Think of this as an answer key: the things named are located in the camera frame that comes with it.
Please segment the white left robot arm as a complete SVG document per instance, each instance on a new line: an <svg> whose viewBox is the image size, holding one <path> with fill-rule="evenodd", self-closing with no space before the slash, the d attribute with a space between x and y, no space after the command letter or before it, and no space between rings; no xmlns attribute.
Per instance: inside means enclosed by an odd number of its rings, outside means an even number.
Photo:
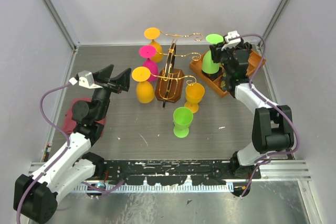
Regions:
<svg viewBox="0 0 336 224"><path fill-rule="evenodd" d="M75 186L91 177L100 177L106 170L104 159L89 150L101 137L112 93L127 92L130 87L131 68L111 77L114 66L97 71L81 71L70 78L59 90L69 86L93 90L90 101L78 100L72 106L75 127L65 133L50 120L52 127L65 138L65 144L44 165L31 175L20 175L15 181L14 205L16 222L25 216L36 223L46 223L54 215L58 204Z"/></svg>

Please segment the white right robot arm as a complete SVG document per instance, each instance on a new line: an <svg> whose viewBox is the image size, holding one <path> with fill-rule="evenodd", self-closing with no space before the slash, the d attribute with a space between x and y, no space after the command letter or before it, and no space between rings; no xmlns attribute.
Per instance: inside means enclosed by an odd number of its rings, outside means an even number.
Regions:
<svg viewBox="0 0 336 224"><path fill-rule="evenodd" d="M212 61L224 68L226 90L254 115L251 143L233 154L230 172L235 174L245 167L258 167L267 164L269 156L295 151L299 138L291 108L270 101L256 89L247 75L249 52L222 42L209 48Z"/></svg>

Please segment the pink plastic wine glass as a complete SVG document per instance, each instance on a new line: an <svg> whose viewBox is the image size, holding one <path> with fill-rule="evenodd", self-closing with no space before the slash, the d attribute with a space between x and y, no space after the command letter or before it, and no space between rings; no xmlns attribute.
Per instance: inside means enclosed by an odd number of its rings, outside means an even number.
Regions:
<svg viewBox="0 0 336 224"><path fill-rule="evenodd" d="M148 68L151 72L151 76L148 78L148 82L154 82L157 80L158 66L156 62L152 60L152 58L156 54L156 49L151 45L142 46L139 49L139 55L145 59L145 62L142 66Z"/></svg>

